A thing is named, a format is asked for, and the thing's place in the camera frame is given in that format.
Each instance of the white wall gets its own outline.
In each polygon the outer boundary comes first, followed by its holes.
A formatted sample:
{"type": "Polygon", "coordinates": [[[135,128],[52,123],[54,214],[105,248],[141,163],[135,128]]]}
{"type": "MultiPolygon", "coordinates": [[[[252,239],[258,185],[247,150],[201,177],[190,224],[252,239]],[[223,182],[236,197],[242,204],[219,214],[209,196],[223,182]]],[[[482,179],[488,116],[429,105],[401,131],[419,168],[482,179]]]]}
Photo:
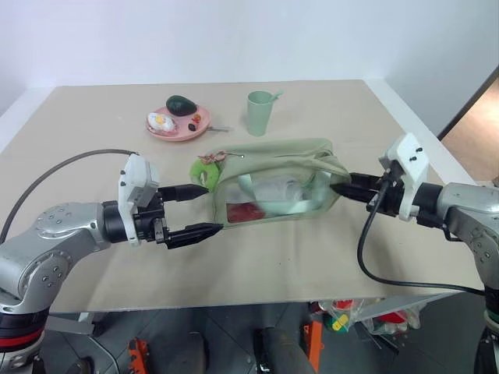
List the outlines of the white wall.
{"type": "Polygon", "coordinates": [[[10,40],[0,85],[386,76],[438,132],[499,63],[496,10],[497,0],[0,0],[10,40]]]}

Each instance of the beige tabletop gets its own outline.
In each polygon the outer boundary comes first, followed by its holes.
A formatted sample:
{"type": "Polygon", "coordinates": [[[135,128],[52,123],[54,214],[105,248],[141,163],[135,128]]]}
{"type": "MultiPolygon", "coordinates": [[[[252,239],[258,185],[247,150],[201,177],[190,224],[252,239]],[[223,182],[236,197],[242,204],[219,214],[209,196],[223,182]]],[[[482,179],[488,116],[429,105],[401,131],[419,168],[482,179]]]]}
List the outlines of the beige tabletop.
{"type": "MultiPolygon", "coordinates": [[[[22,191],[54,164],[100,148],[139,151],[157,165],[162,185],[189,182],[197,155],[224,145],[304,137],[330,139],[350,171],[380,175],[378,156],[402,134],[363,81],[220,83],[146,86],[59,87],[0,153],[0,224],[22,191]],[[246,95],[252,90],[285,93],[276,102],[267,134],[250,136],[244,126],[246,95]],[[213,125],[185,143],[165,143],[145,129],[147,113],[181,94],[208,108],[213,125]]],[[[117,198],[120,155],[78,161],[52,175],[26,201],[11,235],[27,229],[45,208],[67,201],[117,198]]],[[[432,172],[430,179],[438,182],[432,172]]],[[[209,221],[210,197],[167,203],[168,225],[209,221]]],[[[320,217],[224,230],[189,247],[167,250],[127,243],[83,259],[69,275],[52,311],[154,309],[233,305],[325,298],[428,294],[442,290],[398,288],[367,278],[356,262],[356,246],[367,218],[363,204],[340,199],[320,217]]],[[[441,231],[379,216],[366,241],[367,266],[401,281],[431,281],[480,287],[463,244],[446,242],[441,231]]]]}

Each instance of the green cup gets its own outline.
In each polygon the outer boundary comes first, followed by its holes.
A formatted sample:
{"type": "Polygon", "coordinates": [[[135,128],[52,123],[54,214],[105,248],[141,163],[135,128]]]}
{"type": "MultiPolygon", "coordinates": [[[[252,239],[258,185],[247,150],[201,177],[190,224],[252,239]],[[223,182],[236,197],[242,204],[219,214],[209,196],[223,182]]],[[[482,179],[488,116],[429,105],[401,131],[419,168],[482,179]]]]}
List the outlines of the green cup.
{"type": "Polygon", "coordinates": [[[270,92],[254,91],[248,95],[248,132],[253,136],[262,136],[267,131],[272,105],[278,98],[270,92]]]}

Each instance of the floor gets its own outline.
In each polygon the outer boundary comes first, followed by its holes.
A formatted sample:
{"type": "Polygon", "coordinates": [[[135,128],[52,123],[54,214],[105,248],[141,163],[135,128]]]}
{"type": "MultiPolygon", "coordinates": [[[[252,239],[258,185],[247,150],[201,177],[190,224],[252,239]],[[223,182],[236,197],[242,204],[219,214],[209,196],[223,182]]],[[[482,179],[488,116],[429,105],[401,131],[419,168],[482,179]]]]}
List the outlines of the floor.
{"type": "Polygon", "coordinates": [[[442,143],[476,181],[492,181],[499,176],[499,79],[442,143]]]}
{"type": "MultiPolygon", "coordinates": [[[[423,327],[393,340],[400,348],[398,356],[378,347],[362,329],[324,331],[320,374],[469,373],[483,329],[482,313],[483,300],[474,295],[460,294],[428,305],[422,311],[423,327]]],[[[255,328],[277,326],[299,341],[299,327],[307,320],[306,303],[117,312],[107,314],[103,321],[107,329],[97,340],[118,359],[120,372],[127,373],[127,342],[135,336],[145,339],[152,373],[168,374],[165,367],[179,339],[199,331],[209,346],[207,374],[247,374],[255,372],[255,328]]],[[[99,374],[115,372],[110,358],[85,336],[48,331],[41,355],[51,374],[64,374],[78,357],[86,356],[93,358],[99,374]]]]}

